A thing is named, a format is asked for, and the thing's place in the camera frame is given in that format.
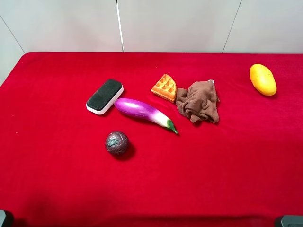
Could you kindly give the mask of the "purple toy eggplant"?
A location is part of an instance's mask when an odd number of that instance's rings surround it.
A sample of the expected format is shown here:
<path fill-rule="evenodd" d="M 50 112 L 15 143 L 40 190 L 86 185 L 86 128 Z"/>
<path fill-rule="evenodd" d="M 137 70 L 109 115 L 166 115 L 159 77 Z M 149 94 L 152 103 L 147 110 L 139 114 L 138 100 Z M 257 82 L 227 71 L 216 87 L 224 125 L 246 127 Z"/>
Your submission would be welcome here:
<path fill-rule="evenodd" d="M 123 114 L 151 121 L 178 134 L 174 123 L 169 117 L 145 102 L 130 98 L 119 98 L 114 102 L 114 106 Z"/>

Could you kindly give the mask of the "black white board eraser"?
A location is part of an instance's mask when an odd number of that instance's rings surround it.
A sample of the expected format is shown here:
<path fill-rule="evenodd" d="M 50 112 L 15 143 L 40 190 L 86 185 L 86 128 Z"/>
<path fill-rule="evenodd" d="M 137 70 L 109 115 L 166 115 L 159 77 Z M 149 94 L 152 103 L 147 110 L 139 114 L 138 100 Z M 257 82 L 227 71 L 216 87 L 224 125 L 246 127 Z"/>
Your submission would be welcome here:
<path fill-rule="evenodd" d="M 123 91 L 124 87 L 121 82 L 109 79 L 88 99 L 86 108 L 94 114 L 103 115 Z"/>

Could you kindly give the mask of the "orange toy waffle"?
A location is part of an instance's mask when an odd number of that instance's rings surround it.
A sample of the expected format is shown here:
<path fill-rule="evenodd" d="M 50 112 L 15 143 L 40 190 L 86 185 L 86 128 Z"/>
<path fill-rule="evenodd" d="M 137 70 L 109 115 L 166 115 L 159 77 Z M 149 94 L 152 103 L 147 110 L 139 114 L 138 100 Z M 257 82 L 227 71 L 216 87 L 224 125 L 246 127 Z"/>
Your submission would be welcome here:
<path fill-rule="evenodd" d="M 151 92 L 174 103 L 177 95 L 177 85 L 171 76 L 164 74 L 152 87 Z"/>

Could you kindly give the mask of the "dark purple ball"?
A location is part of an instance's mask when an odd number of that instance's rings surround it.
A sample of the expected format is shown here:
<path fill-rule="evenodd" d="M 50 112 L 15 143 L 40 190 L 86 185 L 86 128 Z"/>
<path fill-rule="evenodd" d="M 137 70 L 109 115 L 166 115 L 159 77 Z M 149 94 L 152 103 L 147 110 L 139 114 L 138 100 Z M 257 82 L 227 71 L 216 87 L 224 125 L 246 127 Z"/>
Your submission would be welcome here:
<path fill-rule="evenodd" d="M 111 132 L 105 141 L 106 150 L 111 155 L 122 155 L 129 147 L 129 138 L 121 131 Z"/>

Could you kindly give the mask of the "brown cloth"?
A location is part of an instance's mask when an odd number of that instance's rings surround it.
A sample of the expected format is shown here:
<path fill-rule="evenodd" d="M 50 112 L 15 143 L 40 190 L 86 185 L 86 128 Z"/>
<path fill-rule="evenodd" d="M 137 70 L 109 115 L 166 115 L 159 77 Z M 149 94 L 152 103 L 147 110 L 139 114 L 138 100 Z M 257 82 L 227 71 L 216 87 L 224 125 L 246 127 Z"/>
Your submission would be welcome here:
<path fill-rule="evenodd" d="M 178 112 L 192 123 L 197 121 L 219 122 L 219 102 L 212 80 L 194 82 L 188 89 L 178 88 L 176 106 Z"/>

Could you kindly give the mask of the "orange toy mango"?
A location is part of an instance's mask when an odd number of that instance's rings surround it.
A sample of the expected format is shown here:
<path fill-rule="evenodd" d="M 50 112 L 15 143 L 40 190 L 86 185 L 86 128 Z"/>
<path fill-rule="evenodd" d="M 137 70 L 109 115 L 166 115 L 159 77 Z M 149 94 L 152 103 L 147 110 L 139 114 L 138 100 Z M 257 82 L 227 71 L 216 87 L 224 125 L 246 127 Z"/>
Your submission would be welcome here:
<path fill-rule="evenodd" d="M 269 68 L 262 64 L 253 64 L 250 67 L 249 74 L 254 88 L 259 93 L 265 96 L 276 94 L 276 82 Z"/>

